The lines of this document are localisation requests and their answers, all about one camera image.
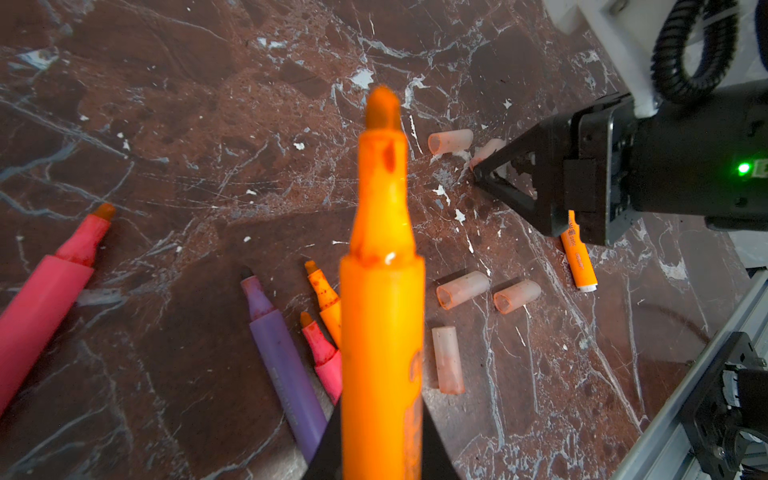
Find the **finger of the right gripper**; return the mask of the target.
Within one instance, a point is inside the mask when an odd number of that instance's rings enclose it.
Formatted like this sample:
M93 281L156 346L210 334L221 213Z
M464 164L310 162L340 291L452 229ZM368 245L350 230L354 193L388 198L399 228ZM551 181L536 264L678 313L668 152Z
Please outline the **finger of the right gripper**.
M555 197L539 194L533 199L496 174L476 173L475 185L506 204L544 236L560 236L568 227L568 212Z
M572 117L549 117L480 161L475 185L498 198L557 198L563 159L571 150Z

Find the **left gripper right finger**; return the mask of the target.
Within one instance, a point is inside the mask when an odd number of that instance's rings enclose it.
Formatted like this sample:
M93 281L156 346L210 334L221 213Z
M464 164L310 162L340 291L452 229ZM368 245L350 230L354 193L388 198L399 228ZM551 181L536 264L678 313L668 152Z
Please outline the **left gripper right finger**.
M422 480L459 480L425 401L422 401Z

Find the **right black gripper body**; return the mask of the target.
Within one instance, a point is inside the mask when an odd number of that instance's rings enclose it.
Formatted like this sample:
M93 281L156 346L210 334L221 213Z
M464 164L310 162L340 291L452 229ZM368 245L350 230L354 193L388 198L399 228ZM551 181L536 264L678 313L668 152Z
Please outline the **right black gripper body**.
M649 118L631 99L578 122L563 161L564 208L583 242L611 246L643 213L692 215L719 231L767 228L767 83L719 88Z

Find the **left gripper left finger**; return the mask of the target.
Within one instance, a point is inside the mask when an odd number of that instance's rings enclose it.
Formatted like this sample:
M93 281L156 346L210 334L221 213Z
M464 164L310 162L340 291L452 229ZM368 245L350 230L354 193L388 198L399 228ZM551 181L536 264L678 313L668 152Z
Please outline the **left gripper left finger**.
M303 480L340 480L342 478L342 402L334 407L321 442L304 473Z

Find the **orange highlighter pen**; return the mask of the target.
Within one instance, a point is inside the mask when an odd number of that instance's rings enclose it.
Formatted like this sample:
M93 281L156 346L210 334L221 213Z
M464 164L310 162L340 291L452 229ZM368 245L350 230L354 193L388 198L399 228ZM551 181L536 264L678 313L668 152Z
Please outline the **orange highlighter pen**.
M577 289L586 293L596 291L597 277L587 247L580 238L580 227L572 210L568 211L567 229L560 238Z
M313 260L304 264L307 279L312 286L320 309L320 317L337 348L342 346L341 298L327 280L324 272Z
M421 476L425 262L408 209L400 110L389 88L375 88L358 141L358 205L340 263L345 479Z

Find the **pink highlighter pen near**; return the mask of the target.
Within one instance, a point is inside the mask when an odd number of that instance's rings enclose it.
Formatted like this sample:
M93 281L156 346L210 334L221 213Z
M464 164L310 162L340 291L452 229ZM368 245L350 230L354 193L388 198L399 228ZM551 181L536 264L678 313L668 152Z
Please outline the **pink highlighter pen near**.
M308 312L300 314L300 324L313 356L315 373L332 404L336 405L342 394L341 352L327 340Z

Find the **pink highlighter pen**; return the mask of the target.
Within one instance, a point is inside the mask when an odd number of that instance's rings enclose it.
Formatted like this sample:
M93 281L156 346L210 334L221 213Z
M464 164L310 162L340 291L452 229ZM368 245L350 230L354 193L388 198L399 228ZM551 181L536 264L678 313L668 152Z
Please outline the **pink highlighter pen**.
M87 215L45 256L1 315L1 409L6 410L94 273L98 247L116 208Z
M300 314L300 324L313 356L315 373L332 404L336 405L342 394L341 352L327 340L308 312Z

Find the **purple highlighter pen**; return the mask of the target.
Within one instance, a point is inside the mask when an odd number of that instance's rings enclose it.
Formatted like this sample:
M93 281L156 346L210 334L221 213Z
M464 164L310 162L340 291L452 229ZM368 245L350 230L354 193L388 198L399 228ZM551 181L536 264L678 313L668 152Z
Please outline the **purple highlighter pen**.
M324 411L282 313L248 267L241 271L240 286L248 302L252 337L296 443L304 459L311 462L327 426Z

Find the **pink highlighter pen far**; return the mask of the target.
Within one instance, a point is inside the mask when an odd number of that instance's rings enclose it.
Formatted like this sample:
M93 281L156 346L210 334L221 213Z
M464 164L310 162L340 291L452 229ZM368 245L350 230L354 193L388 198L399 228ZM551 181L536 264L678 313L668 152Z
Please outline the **pink highlighter pen far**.
M87 215L45 256L1 315L1 409L6 410L94 273L98 247L116 208Z

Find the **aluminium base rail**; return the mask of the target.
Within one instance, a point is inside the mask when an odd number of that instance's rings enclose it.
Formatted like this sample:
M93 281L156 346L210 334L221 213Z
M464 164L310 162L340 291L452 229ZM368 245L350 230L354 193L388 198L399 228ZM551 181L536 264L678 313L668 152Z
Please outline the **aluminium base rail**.
M766 270L752 281L615 478L766 478Z

